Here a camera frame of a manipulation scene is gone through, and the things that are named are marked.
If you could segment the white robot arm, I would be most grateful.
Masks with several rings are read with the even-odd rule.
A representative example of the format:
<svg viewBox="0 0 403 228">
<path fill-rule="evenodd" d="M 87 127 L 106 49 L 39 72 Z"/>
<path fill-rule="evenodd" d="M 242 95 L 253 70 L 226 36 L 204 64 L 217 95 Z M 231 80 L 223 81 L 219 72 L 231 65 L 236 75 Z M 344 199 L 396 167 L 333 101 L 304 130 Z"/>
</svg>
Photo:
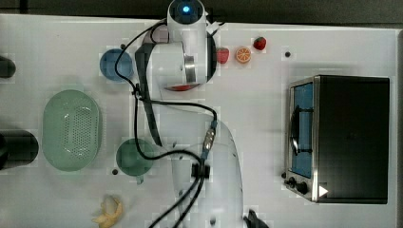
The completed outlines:
<svg viewBox="0 0 403 228">
<path fill-rule="evenodd" d="M 208 106 L 216 70 L 215 25 L 201 0 L 172 0 L 167 37 L 148 39 L 135 52 L 150 135 L 171 161 L 172 228 L 244 228 L 237 148 L 227 126 Z"/>
</svg>

